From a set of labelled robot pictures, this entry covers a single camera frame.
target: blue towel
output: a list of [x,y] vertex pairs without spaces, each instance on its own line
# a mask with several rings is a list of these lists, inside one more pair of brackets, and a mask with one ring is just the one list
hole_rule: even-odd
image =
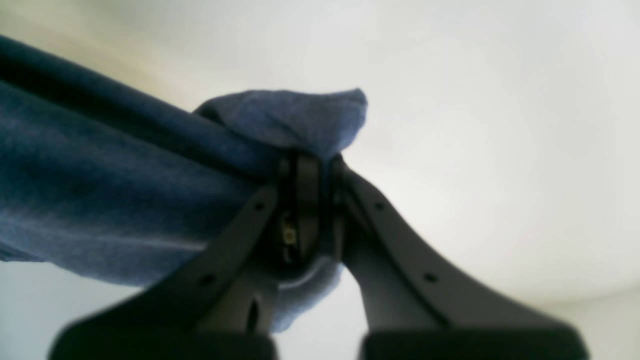
[[[247,91],[188,113],[0,37],[0,260],[151,285],[216,240],[287,148],[331,158],[366,107],[357,89]],[[339,272],[283,290],[273,330]]]

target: blue cloth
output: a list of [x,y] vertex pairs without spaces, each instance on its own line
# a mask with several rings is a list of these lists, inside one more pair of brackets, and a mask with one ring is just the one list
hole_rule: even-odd
[[[0,37],[0,260],[153,284],[215,241],[284,149],[330,158],[366,106],[360,90],[247,91],[188,113]],[[338,273],[284,291],[274,330]]]

